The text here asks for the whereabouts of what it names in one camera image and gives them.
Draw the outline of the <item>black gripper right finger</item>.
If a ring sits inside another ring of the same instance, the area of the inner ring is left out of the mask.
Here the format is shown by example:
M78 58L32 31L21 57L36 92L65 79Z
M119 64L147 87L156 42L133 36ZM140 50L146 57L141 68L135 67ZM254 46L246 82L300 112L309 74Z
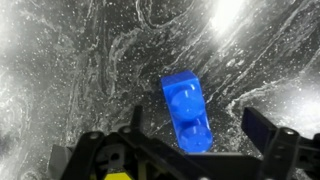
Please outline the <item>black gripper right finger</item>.
M277 127L258 110L245 107L241 128L260 153L264 153Z

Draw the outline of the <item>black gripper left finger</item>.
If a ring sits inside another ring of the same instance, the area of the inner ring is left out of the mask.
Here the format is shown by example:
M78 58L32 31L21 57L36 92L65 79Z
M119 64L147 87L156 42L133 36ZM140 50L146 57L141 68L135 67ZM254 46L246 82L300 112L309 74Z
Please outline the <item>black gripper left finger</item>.
M143 122L143 106L137 105L134 107L130 127L134 130L141 131Z

